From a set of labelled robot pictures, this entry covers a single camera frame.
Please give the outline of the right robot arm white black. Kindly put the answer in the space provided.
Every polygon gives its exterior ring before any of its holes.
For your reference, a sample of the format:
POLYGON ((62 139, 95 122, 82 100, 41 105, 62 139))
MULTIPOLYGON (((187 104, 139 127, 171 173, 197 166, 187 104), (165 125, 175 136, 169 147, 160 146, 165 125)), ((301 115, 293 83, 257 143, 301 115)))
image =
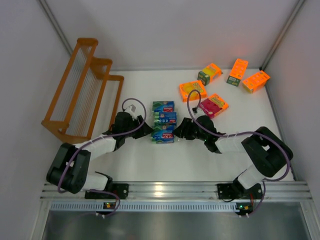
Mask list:
POLYGON ((255 194, 260 182, 274 182, 274 176, 285 168, 284 179, 290 171, 292 150, 265 126, 256 131, 226 134, 217 131, 213 121, 206 115, 184 118, 173 134, 186 140, 201 140, 215 154, 247 154, 251 165, 229 185, 232 199, 255 194))

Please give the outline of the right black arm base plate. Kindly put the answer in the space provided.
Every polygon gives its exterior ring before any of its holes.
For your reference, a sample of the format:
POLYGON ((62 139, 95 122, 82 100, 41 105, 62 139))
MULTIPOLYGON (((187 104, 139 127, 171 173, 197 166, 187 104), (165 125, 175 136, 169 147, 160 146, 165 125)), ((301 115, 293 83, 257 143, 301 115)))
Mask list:
POLYGON ((261 199, 263 190, 259 183, 249 189, 244 188, 238 183, 219 183, 217 184, 217 193, 219 200, 254 200, 261 199))

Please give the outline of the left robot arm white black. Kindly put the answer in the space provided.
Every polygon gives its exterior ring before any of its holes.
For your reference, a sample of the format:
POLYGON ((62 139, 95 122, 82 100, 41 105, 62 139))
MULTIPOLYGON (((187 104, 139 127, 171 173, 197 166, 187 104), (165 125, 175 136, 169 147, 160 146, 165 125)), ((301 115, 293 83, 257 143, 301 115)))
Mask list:
POLYGON ((118 150, 127 138, 139 139, 150 135, 152 131, 141 115, 119 112, 110 129, 98 137, 78 144, 63 143, 48 170, 46 180, 57 186, 61 194, 106 191, 112 178, 98 171, 89 174, 91 161, 118 150))

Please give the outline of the blue green sponge pack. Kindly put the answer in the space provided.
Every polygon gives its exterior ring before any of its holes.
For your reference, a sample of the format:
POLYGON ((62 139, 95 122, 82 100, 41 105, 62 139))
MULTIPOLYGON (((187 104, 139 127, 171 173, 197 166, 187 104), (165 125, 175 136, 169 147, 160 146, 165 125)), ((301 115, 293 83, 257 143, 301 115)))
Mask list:
POLYGON ((153 123, 159 126, 176 126, 177 119, 178 117, 176 112, 155 112, 153 115, 153 123))
POLYGON ((170 144, 174 142, 174 125, 154 125, 151 140, 156 144, 170 144))
POLYGON ((174 112, 175 102, 174 101, 153 101, 152 111, 157 112, 174 112))

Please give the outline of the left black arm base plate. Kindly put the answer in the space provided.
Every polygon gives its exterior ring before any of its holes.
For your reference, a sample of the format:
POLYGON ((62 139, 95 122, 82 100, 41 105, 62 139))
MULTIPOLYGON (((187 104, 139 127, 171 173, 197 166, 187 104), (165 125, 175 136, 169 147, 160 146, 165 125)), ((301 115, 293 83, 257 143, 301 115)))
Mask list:
MULTIPOLYGON (((129 194, 129 184, 127 183, 112 183, 108 184, 107 187, 103 190, 104 192, 111 192, 117 195, 121 200, 126 199, 129 194)), ((106 199, 115 199, 113 195, 100 192, 85 192, 85 199, 88 200, 106 200, 106 199)))

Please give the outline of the pink scrubber sponge box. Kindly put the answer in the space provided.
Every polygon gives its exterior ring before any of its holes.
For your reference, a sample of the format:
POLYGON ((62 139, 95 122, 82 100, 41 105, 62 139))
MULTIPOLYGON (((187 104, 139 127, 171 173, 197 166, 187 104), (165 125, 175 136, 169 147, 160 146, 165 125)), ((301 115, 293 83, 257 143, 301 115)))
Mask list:
POLYGON ((217 93, 209 96, 199 104, 199 108, 207 115, 210 119, 217 117, 222 112, 229 108, 229 104, 220 97, 217 93))

